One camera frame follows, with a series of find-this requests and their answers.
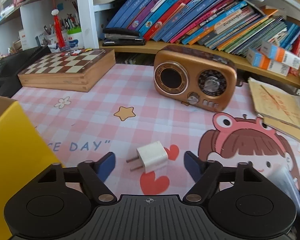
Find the white charger plug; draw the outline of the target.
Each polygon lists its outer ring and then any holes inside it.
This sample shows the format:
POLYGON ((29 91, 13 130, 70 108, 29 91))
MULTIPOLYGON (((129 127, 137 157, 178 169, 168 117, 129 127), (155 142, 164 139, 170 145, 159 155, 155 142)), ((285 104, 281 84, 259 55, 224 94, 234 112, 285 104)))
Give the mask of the white charger plug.
POLYGON ((168 163, 168 154, 160 141, 152 142, 148 145, 138 147, 136 156, 126 160, 126 163, 139 160, 140 165, 135 168, 130 168, 130 171, 143 169, 145 174, 154 172, 163 168, 168 163))

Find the pink checkered table mat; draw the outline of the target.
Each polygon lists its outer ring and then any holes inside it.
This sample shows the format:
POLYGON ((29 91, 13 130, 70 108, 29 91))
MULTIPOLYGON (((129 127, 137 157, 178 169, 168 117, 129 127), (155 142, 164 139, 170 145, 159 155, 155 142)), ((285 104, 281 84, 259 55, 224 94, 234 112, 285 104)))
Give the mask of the pink checkered table mat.
POLYGON ((160 95, 152 67, 138 65, 115 65, 87 93, 24 87, 14 98, 65 166, 114 152, 106 184, 116 195, 185 194, 193 185, 186 151, 225 166, 248 161, 265 176, 286 165, 300 189, 300 142, 262 122, 247 84, 218 114, 160 95), (141 163, 126 160, 156 141, 168 154, 167 165, 148 174, 130 171, 141 163))

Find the yellow cardboard box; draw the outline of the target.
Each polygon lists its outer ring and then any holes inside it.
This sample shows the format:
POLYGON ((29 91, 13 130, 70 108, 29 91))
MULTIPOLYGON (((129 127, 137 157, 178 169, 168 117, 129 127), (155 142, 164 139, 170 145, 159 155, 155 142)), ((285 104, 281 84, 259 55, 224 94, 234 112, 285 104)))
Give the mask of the yellow cardboard box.
POLYGON ((0 96, 0 239, 11 236, 4 219, 7 201, 58 161, 19 102, 0 96))

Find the brown retro radio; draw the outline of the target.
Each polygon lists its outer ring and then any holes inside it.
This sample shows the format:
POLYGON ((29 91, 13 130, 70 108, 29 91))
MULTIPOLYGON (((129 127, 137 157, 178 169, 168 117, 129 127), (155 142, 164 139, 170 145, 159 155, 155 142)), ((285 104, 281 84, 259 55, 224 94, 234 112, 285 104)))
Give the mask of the brown retro radio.
POLYGON ((176 45, 157 52, 153 76, 159 94, 211 112, 226 109, 237 85, 231 60, 176 45))

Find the brown paper envelopes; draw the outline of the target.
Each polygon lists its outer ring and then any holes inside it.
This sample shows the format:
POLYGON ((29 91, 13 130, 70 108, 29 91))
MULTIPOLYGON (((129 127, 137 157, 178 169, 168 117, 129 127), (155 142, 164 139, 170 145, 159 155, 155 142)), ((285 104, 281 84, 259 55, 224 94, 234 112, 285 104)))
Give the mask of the brown paper envelopes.
POLYGON ((300 142, 300 96, 249 78, 255 111, 264 123, 300 142))

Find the wooden chess board box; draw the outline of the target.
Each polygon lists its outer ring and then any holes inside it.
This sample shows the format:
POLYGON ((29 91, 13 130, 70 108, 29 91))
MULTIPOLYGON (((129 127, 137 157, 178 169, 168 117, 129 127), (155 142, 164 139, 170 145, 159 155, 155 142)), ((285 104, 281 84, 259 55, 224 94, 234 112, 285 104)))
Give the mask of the wooden chess board box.
POLYGON ((115 65, 113 49, 51 53, 18 74, 24 87, 88 92, 115 65))

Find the orange white box lower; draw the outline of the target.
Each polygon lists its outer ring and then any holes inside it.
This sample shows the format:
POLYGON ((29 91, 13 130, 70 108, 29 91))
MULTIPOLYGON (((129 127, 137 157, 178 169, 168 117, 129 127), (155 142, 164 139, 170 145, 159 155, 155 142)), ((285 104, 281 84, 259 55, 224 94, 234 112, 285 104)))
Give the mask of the orange white box lower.
POLYGON ((290 69, 289 66, 269 59, 260 51, 251 48, 247 51, 246 59, 253 67, 268 70, 282 76, 287 76, 290 69))

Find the black electronic keyboard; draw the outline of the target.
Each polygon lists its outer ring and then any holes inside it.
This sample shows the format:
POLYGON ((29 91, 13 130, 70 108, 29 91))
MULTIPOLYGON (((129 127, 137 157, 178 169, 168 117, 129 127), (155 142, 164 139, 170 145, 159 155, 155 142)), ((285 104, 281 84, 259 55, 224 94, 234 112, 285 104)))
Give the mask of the black electronic keyboard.
POLYGON ((14 96, 22 88, 18 74, 49 53, 48 46, 34 47, 0 59, 0 96, 14 96))

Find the white pen holder cup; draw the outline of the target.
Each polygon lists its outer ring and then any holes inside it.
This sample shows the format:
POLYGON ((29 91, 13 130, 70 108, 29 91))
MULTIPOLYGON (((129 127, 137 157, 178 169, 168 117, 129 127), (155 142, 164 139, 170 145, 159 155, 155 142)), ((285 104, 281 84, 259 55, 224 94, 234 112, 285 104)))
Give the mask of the white pen holder cup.
POLYGON ((70 50, 84 49, 82 29, 73 27, 67 31, 70 50))

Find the red tassel ornament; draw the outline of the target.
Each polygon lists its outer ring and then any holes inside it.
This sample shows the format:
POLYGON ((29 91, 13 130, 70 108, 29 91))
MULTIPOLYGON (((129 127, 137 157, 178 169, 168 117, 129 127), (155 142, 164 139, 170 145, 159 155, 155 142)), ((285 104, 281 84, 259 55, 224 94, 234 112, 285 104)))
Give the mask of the red tassel ornament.
POLYGON ((58 46, 60 50, 62 50, 65 47, 65 41, 62 35, 62 28, 61 28, 60 20, 58 18, 58 14, 59 14, 58 9, 53 9, 53 11, 51 11, 51 15, 53 16, 54 19, 55 33, 58 40, 58 46))

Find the orange white medicine box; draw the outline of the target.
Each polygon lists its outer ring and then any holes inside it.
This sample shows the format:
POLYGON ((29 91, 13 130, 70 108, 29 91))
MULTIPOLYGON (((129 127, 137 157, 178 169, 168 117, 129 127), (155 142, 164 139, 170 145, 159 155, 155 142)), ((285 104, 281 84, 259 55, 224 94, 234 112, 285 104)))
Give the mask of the orange white medicine box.
POLYGON ((270 42, 262 41, 260 52, 267 58, 285 64, 296 70, 300 67, 300 57, 270 42))

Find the black stapler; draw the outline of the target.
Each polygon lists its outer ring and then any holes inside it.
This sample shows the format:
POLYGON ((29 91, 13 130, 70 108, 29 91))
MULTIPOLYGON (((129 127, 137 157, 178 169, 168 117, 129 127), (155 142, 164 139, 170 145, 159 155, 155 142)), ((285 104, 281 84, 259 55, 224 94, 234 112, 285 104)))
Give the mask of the black stapler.
POLYGON ((111 46, 144 46, 146 40, 138 31, 125 28, 105 28, 103 29, 104 47, 111 46))

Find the row of leaning books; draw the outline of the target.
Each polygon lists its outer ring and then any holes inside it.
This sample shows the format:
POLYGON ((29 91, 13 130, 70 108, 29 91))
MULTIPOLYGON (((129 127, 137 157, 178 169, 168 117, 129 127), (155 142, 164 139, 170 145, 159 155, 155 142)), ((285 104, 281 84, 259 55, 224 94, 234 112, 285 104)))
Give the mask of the row of leaning books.
POLYGON ((262 41, 300 55, 300 23, 247 0, 125 0, 106 28, 138 31, 146 42, 198 44, 238 56, 262 41))

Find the white bookshelf frame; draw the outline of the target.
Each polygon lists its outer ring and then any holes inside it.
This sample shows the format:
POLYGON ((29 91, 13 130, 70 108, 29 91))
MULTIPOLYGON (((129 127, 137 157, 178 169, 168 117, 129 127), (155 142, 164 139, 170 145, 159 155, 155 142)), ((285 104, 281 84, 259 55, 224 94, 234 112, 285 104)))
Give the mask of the white bookshelf frame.
MULTIPOLYGON (((300 0, 248 0, 255 5, 268 5, 279 8, 287 16, 300 20, 300 0)), ((43 27, 52 22, 51 10, 58 4, 63 4, 61 17, 67 13, 77 12, 83 30, 83 41, 87 47, 97 48, 102 34, 102 28, 107 20, 114 2, 104 4, 95 0, 25 0, 13 11, 0 19, 0 52, 7 54, 13 42, 19 38, 23 30, 27 47, 36 46, 35 37, 43 32, 43 27)))

